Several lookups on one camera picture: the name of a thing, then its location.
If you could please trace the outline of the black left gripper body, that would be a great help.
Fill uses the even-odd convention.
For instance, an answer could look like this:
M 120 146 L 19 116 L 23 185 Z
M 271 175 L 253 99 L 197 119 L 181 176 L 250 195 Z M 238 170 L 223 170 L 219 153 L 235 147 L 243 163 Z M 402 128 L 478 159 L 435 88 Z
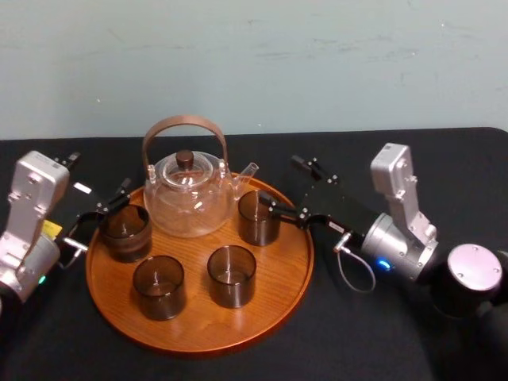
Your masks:
M 73 237 L 81 224 L 97 216 L 98 194 L 87 184 L 71 179 L 63 197 L 45 218 L 42 233 L 59 243 Z

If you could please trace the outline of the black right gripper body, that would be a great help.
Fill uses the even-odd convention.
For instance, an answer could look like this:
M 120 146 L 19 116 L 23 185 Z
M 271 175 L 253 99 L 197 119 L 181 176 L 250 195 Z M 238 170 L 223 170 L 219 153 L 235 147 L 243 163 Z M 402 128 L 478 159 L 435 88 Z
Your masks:
M 378 217 L 379 212 L 346 194 L 337 182 L 327 179 L 316 182 L 298 205 L 300 228 L 321 223 L 339 233 L 351 233 L 349 243 L 355 248 L 361 248 Z

